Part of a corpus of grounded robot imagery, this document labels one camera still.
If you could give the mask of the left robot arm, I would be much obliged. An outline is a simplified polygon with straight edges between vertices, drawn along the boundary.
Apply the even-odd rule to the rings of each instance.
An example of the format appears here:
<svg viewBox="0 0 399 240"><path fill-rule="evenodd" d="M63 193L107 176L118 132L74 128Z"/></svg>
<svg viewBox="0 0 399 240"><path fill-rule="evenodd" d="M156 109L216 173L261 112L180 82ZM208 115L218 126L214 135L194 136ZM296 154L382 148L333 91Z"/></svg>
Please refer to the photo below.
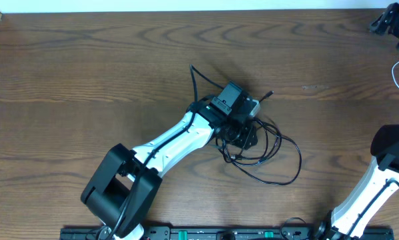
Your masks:
<svg viewBox="0 0 399 240"><path fill-rule="evenodd" d="M112 147L81 194L81 201L110 229L110 239L140 239L163 176L180 160L220 138L237 147L256 144L252 120L258 100L233 82L217 96L192 102L183 118L156 139L127 149Z"/></svg>

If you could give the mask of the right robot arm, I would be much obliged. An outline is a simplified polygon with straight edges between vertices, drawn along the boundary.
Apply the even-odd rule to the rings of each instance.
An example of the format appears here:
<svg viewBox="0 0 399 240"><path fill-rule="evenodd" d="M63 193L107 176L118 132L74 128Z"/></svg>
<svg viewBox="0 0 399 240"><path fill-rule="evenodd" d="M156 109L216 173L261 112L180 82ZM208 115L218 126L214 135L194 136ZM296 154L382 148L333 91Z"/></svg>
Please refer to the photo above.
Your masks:
<svg viewBox="0 0 399 240"><path fill-rule="evenodd" d="M370 24L370 31L399 40L399 3L391 3ZM371 162L347 198L330 211L309 239L394 239L393 230L367 228L383 204L399 190L399 124L383 125L371 146Z"/></svg>

